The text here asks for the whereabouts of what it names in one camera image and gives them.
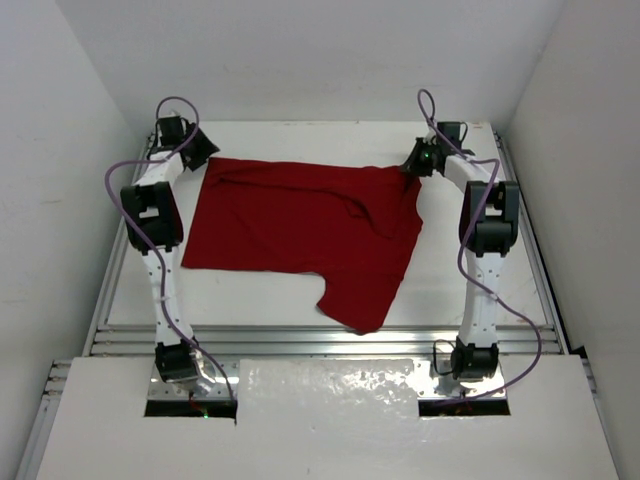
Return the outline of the red t shirt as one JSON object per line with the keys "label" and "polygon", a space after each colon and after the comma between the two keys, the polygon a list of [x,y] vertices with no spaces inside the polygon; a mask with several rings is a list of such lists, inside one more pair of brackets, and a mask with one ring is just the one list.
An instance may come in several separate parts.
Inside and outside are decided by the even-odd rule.
{"label": "red t shirt", "polygon": [[214,158],[182,264],[316,274],[319,310],[361,334],[380,329],[422,229],[419,178],[389,167]]}

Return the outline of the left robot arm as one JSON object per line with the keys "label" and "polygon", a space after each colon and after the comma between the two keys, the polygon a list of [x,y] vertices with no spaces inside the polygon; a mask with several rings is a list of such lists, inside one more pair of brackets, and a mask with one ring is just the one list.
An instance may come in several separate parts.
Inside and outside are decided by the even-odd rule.
{"label": "left robot arm", "polygon": [[177,113],[155,122],[155,137],[141,176],[120,190],[130,245],[142,257],[155,313],[155,366],[166,383],[192,383],[201,376],[197,341],[182,318],[177,284],[184,227],[173,186],[186,171],[206,164],[219,148]]}

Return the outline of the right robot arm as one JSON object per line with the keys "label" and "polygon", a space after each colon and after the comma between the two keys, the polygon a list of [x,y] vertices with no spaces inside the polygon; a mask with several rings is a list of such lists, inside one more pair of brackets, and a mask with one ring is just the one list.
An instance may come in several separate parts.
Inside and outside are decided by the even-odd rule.
{"label": "right robot arm", "polygon": [[458,267],[466,279],[462,324],[447,372],[455,380],[494,376],[499,359],[495,320],[498,287],[506,255],[519,232],[519,185],[500,176],[500,161],[478,160],[463,148],[460,122],[428,123],[401,171],[413,177],[439,173],[463,194]]}

